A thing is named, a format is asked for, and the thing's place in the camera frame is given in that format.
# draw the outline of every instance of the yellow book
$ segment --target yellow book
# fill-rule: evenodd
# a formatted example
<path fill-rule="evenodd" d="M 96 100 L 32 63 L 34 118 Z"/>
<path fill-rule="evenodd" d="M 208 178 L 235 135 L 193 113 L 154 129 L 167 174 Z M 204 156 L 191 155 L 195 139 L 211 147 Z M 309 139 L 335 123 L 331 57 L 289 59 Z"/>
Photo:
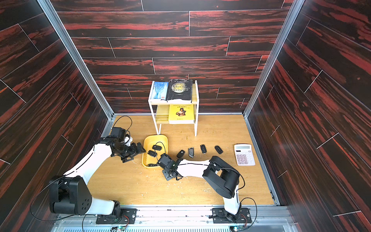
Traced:
<path fill-rule="evenodd" d="M 194 123 L 193 105 L 170 105 L 169 123 L 193 124 Z"/>

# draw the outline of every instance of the black car key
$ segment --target black car key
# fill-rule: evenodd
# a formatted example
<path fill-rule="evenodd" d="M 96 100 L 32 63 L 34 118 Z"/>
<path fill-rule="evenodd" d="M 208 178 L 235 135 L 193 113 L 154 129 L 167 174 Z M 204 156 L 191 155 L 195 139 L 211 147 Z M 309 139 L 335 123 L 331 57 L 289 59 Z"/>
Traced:
<path fill-rule="evenodd" d="M 201 147 L 202 154 L 205 154 L 206 153 L 206 147 L 205 147 L 205 145 L 202 144 L 200 147 Z"/>
<path fill-rule="evenodd" d="M 215 146 L 215 150 L 216 150 L 216 152 L 218 152 L 219 154 L 223 153 L 223 150 L 222 150 L 218 145 Z"/>
<path fill-rule="evenodd" d="M 188 155 L 189 155 L 189 157 L 191 157 L 191 158 L 194 157 L 194 153 L 193 153 L 193 151 L 194 151 L 193 147 L 188 148 Z"/>
<path fill-rule="evenodd" d="M 154 151 L 152 151 L 152 150 L 149 150 L 147 154 L 149 154 L 152 157 L 156 157 L 157 156 L 157 153 L 154 152 Z"/>
<path fill-rule="evenodd" d="M 152 146 L 152 149 L 153 149 L 153 150 L 157 150 L 157 151 L 161 151 L 162 146 L 159 146 L 159 145 L 153 145 L 153 146 Z"/>
<path fill-rule="evenodd" d="M 180 159 L 185 154 L 185 151 L 180 150 L 180 152 L 177 154 L 177 158 Z"/>

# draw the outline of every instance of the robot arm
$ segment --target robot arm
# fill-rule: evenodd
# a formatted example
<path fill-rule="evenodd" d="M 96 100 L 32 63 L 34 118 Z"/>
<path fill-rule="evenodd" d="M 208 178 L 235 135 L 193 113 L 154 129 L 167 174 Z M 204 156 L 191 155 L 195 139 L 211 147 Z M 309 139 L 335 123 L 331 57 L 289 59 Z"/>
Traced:
<path fill-rule="evenodd" d="M 132 138 L 119 127 L 112 128 L 111 134 L 100 138 L 89 153 L 63 176 L 50 180 L 50 210 L 53 213 L 73 215 L 99 214 L 121 218 L 120 203 L 92 197 L 87 184 L 99 166 L 108 158 L 120 156 L 123 163 L 144 153 L 141 143 L 131 143 Z"/>
<path fill-rule="evenodd" d="M 162 154 L 157 164 L 162 167 L 166 180 L 178 177 L 195 176 L 204 178 L 210 186 L 223 197 L 224 209 L 227 217 L 235 221 L 235 215 L 240 209 L 238 199 L 239 172 L 231 165 L 227 164 L 218 156 L 213 156 L 210 160 L 189 161 L 178 159 L 174 161 L 167 154 Z"/>
<path fill-rule="evenodd" d="M 63 176 L 54 176 L 50 180 L 50 210 L 53 213 L 72 215 L 97 214 L 110 223 L 118 222 L 122 217 L 120 203 L 92 197 L 87 184 L 99 166 L 112 156 L 120 156 L 123 163 L 135 155 L 144 153 L 140 143 L 131 143 L 132 138 L 122 128 L 114 127 L 110 136 L 100 138 L 90 152 Z M 164 170 L 165 178 L 194 176 L 204 178 L 210 186 L 223 197 L 225 216 L 230 222 L 239 218 L 240 202 L 238 199 L 239 172 L 213 156 L 205 161 L 174 161 L 167 154 L 162 154 L 158 163 Z"/>

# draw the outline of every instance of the black book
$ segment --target black book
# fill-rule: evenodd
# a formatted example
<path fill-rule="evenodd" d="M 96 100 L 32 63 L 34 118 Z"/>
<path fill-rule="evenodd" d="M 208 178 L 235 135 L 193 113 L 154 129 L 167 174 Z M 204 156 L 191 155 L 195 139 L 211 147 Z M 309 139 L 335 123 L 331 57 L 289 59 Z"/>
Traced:
<path fill-rule="evenodd" d="M 166 100 L 172 104 L 190 104 L 192 102 L 192 80 L 171 79 Z"/>

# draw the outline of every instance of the book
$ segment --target book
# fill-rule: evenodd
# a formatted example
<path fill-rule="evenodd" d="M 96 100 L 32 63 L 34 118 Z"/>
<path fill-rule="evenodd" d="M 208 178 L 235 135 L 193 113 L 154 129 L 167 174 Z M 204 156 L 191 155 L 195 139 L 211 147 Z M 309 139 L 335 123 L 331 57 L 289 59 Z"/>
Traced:
<path fill-rule="evenodd" d="M 172 104 L 192 103 L 192 80 L 171 79 L 166 100 Z"/>
<path fill-rule="evenodd" d="M 160 102 L 161 100 L 166 102 L 165 100 L 167 95 L 168 84 L 169 84 L 168 82 L 155 81 L 155 83 L 153 84 L 151 102 Z"/>
<path fill-rule="evenodd" d="M 194 110 L 193 105 L 170 105 L 169 106 L 170 124 L 193 124 Z"/>

